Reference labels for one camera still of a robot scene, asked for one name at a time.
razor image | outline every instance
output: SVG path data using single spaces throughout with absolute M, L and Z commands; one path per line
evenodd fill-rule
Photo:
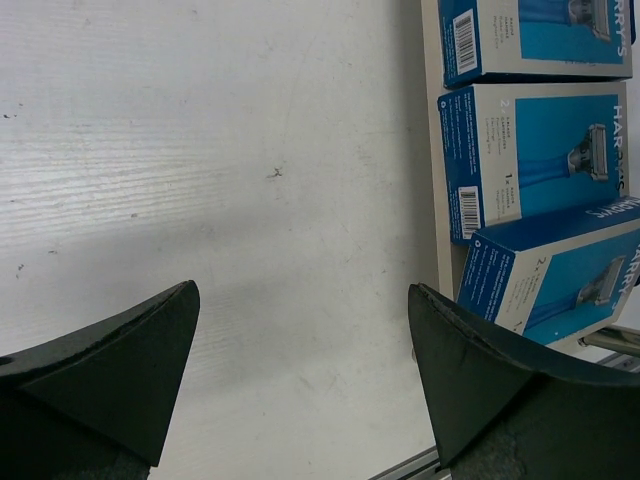
M 611 302 L 613 289 L 618 283 L 622 266 L 627 257 L 614 258 L 611 263 L 591 282 L 580 290 L 571 293 L 555 302 L 534 307 L 529 315 L 525 331 L 540 325 L 558 315 L 575 310 L 581 305 L 593 304 L 596 307 L 608 305 Z
M 607 128 L 604 125 L 591 125 L 580 143 L 566 155 L 544 161 L 518 162 L 520 188 L 580 173 L 590 175 L 596 182 L 609 180 Z
M 582 25 L 593 35 L 611 42 L 608 0 L 519 0 L 520 21 Z

black mark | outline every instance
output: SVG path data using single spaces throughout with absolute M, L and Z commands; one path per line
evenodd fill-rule
M 274 168 L 271 175 L 267 175 L 267 178 L 276 178 L 282 176 L 282 168 Z

barcode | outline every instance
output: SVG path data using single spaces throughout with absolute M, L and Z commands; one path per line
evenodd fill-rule
M 462 238 L 469 240 L 473 232 L 480 228 L 480 202 L 478 202 L 478 187 L 458 188 L 460 200 L 460 219 L 462 223 Z
M 476 26 L 473 21 L 473 9 L 454 18 L 453 34 L 456 42 L 458 75 L 462 75 L 478 66 L 478 59 L 476 57 Z

box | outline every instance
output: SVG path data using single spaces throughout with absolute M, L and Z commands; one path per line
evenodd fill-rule
M 632 0 L 438 3 L 447 87 L 481 78 L 496 83 L 534 76 L 612 79 L 633 74 Z
M 623 82 L 474 85 L 439 109 L 453 243 L 629 193 Z
M 624 197 L 473 235 L 458 303 L 541 343 L 614 323 L 640 274 L 640 199 Z

blue box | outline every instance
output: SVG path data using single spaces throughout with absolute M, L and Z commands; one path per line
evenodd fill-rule
M 632 0 L 438 3 L 447 87 L 481 77 L 509 82 L 514 75 L 612 79 L 633 74 Z
M 473 85 L 439 109 L 453 243 L 629 193 L 623 82 Z
M 472 240 L 458 303 L 555 347 L 620 316 L 640 274 L 640 199 L 524 218 Z

